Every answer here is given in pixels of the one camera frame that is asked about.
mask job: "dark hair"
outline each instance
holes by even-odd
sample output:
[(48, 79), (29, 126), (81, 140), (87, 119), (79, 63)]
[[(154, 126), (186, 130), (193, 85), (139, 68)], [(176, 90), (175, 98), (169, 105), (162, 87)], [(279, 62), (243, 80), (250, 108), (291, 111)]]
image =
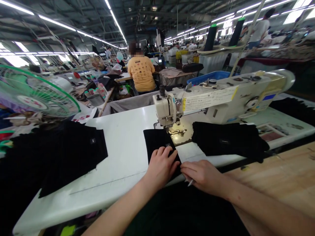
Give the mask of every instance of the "dark hair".
[(269, 19), (275, 13), (275, 11), (275, 8), (271, 8), (269, 11), (266, 12), (265, 17)]
[(130, 55), (136, 55), (136, 53), (143, 53), (143, 46), (137, 41), (132, 41), (129, 43), (129, 53)]

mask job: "blue plastic bin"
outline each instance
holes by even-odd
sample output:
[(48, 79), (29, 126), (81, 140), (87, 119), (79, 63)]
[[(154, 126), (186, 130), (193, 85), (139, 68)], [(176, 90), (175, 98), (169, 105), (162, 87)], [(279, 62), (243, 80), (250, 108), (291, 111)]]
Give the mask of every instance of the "blue plastic bin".
[(219, 80), (219, 79), (225, 79), (229, 76), (230, 76), (230, 72), (228, 72), (228, 71), (214, 71), (214, 72), (211, 72), (209, 74), (205, 74), (205, 75), (193, 78), (193, 79), (189, 79), (189, 80), (187, 80), (187, 84), (189, 84), (191, 82), (192, 85), (195, 86), (195, 85), (201, 84), (202, 82), (207, 81), (208, 79)]

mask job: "forearm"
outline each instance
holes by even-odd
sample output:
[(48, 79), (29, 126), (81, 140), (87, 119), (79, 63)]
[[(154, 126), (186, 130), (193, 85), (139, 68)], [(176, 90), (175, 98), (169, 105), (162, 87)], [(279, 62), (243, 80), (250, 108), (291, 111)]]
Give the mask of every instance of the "forearm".
[(241, 208), (277, 235), (315, 235), (315, 220), (234, 180), (223, 198)]
[(155, 194), (140, 180), (128, 193), (105, 211), (83, 236), (122, 235), (138, 212)]

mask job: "black thread spool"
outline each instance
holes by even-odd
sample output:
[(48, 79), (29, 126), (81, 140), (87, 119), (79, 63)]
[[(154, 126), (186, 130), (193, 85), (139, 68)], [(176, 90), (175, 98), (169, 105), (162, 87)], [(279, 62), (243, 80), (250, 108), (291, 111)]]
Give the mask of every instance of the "black thread spool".
[(233, 33), (232, 38), (231, 38), (230, 43), (229, 43), (229, 47), (233, 47), (233, 46), (237, 45), (237, 43), (240, 39), (242, 29), (243, 29), (244, 21), (245, 21), (245, 17), (240, 18), (237, 21), (234, 33)]
[(216, 37), (217, 28), (218, 28), (217, 24), (211, 25), (209, 32), (208, 32), (206, 44), (204, 46), (204, 51), (212, 51), (213, 50), (213, 43), (214, 43), (214, 39)]

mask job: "hand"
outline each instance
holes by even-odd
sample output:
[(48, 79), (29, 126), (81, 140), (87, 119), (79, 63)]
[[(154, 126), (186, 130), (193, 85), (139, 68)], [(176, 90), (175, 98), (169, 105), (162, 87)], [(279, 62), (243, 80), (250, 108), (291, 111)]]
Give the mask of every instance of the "hand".
[(199, 190), (218, 197), (227, 197), (231, 179), (221, 174), (210, 162), (184, 162), (180, 168), (185, 178), (188, 181), (193, 179), (193, 185)]
[(168, 157), (172, 150), (172, 147), (160, 147), (152, 153), (148, 170), (142, 180), (153, 193), (166, 185), (180, 164), (179, 161), (174, 162), (177, 150)]

